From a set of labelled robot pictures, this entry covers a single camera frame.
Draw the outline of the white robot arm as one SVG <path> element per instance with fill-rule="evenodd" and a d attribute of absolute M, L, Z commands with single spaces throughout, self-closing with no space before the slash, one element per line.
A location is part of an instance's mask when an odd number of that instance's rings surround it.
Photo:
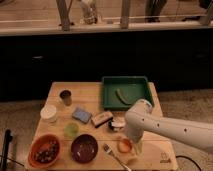
<path fill-rule="evenodd" d="M 153 107 L 139 99 L 125 113 L 125 135 L 138 143 L 145 131 L 152 132 L 213 154 L 213 124 L 159 117 L 151 114 Z"/>

